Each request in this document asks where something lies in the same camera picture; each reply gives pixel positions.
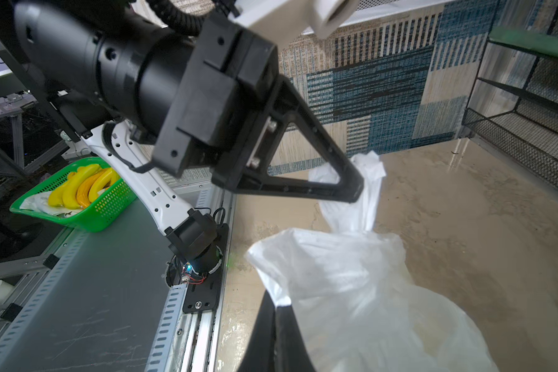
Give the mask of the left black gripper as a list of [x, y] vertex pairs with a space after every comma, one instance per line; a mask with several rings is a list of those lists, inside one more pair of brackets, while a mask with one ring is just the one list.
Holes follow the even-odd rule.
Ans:
[[152, 164], [175, 177], [211, 167], [237, 194], [352, 203], [364, 188], [305, 99], [278, 76], [277, 48], [214, 13], [195, 42], [165, 37], [150, 59]]

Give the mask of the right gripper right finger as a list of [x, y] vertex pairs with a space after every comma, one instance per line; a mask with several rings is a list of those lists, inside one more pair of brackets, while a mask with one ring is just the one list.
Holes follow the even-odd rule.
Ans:
[[315, 371], [291, 306], [275, 310], [275, 370]]

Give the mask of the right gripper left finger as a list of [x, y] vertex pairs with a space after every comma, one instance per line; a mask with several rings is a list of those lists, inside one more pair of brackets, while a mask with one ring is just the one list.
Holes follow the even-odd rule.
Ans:
[[274, 371], [275, 306], [265, 292], [238, 372]]

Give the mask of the white plastic bag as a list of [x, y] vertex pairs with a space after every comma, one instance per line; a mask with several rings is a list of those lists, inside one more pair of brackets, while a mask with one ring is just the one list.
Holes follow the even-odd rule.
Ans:
[[474, 321], [413, 283], [405, 248], [373, 230], [386, 175], [376, 153], [352, 163], [354, 203], [321, 201], [329, 232], [290, 228], [254, 243], [246, 260], [277, 307], [291, 306], [315, 371], [494, 371]]

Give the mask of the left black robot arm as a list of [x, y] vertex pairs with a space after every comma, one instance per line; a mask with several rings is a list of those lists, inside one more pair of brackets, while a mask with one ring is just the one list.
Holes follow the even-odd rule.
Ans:
[[[159, 173], [209, 167], [237, 194], [355, 202], [364, 179], [290, 81], [277, 46], [221, 12], [190, 17], [153, 1], [157, 26], [127, 2], [17, 1], [18, 42], [49, 78], [128, 119], [91, 131], [95, 146], [150, 210], [181, 262], [201, 274], [220, 262], [215, 217], [164, 190]], [[273, 177], [270, 162], [296, 126], [336, 172], [333, 183]]]

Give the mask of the green plastic basket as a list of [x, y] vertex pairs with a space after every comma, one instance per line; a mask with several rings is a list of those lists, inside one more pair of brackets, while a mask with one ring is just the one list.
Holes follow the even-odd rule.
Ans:
[[49, 194], [64, 184], [71, 172], [90, 164], [109, 167], [99, 157], [87, 157], [68, 164], [15, 200], [9, 211], [91, 233], [103, 231], [136, 199], [136, 195], [122, 179], [106, 189], [85, 209], [50, 207], [47, 204]]

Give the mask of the yellow bananas in green basket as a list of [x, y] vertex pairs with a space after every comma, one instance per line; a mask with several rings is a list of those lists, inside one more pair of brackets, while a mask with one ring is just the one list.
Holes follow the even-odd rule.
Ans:
[[99, 164], [81, 166], [67, 174], [67, 180], [48, 195], [50, 207], [66, 209], [87, 209], [91, 203], [108, 188], [120, 180], [118, 173], [111, 167]]

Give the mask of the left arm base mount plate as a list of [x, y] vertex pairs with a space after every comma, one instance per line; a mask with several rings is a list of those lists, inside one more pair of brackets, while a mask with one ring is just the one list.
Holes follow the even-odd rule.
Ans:
[[229, 224], [223, 223], [218, 228], [218, 237], [214, 241], [219, 258], [219, 266], [212, 274], [198, 277], [181, 268], [180, 260], [173, 256], [167, 262], [165, 281], [169, 287], [173, 285], [187, 285], [182, 305], [184, 314], [217, 310], [220, 305], [222, 281], [224, 274], [224, 260], [228, 251]]

